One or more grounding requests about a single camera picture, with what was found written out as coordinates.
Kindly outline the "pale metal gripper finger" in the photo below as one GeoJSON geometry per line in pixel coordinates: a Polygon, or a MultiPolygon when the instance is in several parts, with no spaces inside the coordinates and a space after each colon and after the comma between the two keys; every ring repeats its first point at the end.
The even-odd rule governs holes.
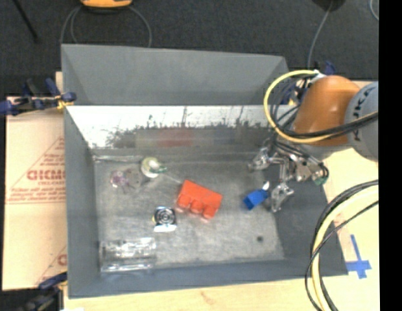
{"type": "Polygon", "coordinates": [[[273,163],[274,151],[268,147],[262,147],[258,153],[248,162],[250,172],[265,170],[273,163]]]}
{"type": "Polygon", "coordinates": [[[279,183],[272,189],[270,193],[270,209],[273,213],[281,209],[281,205],[285,200],[294,194],[294,190],[290,188],[285,182],[279,183]]]}

